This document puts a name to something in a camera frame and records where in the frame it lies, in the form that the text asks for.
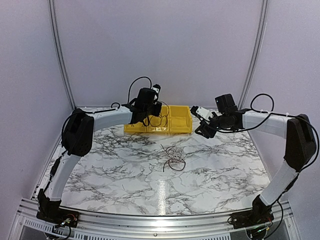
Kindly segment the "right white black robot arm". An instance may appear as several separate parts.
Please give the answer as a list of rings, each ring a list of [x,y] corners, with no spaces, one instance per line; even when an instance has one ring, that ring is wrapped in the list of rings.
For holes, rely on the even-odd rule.
[[[278,113],[273,105],[270,110],[257,110],[253,106],[240,109],[231,94],[216,97],[215,103],[218,112],[202,106],[191,108],[191,114],[199,119],[196,134],[212,139],[217,133],[258,132],[283,141],[283,159],[269,184],[255,197],[251,210],[232,216],[236,223],[258,224],[293,187],[300,174],[317,159],[319,134],[306,114]]]

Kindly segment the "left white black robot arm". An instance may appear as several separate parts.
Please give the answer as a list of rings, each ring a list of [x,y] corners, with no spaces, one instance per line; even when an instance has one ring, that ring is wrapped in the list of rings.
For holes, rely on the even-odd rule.
[[[76,217],[76,213],[61,209],[60,204],[74,167],[92,148],[94,132],[117,125],[142,123],[149,116],[159,116],[162,108],[160,90],[160,85],[155,84],[141,88],[136,98],[118,107],[96,112],[76,108],[72,112],[61,129],[61,145],[65,151],[55,161],[47,185],[37,196],[38,219],[60,223],[67,217]]]

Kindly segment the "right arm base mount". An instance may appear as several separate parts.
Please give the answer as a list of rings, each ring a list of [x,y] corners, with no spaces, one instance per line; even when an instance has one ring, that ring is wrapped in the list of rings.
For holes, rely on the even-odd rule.
[[[263,215],[254,215],[252,210],[244,210],[232,213],[227,222],[232,225],[234,229],[241,229],[270,223],[273,220],[274,215],[272,211],[268,211]]]

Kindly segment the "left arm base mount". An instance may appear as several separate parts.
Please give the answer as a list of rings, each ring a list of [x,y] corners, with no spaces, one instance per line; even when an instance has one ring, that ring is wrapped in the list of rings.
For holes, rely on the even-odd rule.
[[[76,228],[78,225],[80,213],[77,211],[71,211],[67,209],[59,209],[56,216],[49,217],[45,216],[44,213],[38,211],[36,214],[36,218],[52,223],[52,224],[62,224],[63,221],[70,219],[70,222],[68,223],[71,228]]]

